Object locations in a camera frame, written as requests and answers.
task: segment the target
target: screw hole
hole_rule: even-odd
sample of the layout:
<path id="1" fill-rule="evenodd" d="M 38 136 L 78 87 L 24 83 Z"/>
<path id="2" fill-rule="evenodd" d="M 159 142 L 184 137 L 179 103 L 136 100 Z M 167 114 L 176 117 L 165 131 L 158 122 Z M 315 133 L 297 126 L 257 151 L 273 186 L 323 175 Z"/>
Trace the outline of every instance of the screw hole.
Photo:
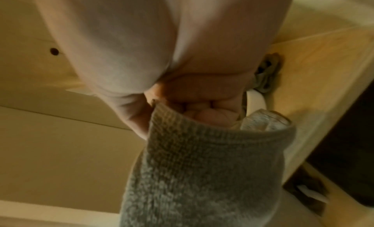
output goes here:
<path id="1" fill-rule="evenodd" d="M 58 49 L 56 49 L 56 48 L 51 48 L 50 50 L 49 50 L 49 52 L 52 54 L 52 55 L 58 55 L 60 52 L 58 51 Z"/>

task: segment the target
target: bare skin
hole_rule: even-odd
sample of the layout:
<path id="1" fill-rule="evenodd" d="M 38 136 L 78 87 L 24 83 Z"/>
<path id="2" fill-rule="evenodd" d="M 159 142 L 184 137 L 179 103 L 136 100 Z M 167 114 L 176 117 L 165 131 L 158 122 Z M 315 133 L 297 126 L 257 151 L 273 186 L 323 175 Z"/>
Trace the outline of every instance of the bare skin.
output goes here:
<path id="1" fill-rule="evenodd" d="M 144 93 L 230 127 L 291 0 L 36 2 L 81 79 L 146 138 L 152 108 Z"/>

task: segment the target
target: beige wall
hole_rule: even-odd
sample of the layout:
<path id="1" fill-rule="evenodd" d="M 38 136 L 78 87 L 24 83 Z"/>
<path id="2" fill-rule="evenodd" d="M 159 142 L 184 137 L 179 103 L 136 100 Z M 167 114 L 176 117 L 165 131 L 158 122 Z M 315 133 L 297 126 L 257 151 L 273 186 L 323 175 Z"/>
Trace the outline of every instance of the beige wall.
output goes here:
<path id="1" fill-rule="evenodd" d="M 0 107 L 0 200 L 118 212 L 132 131 Z"/>

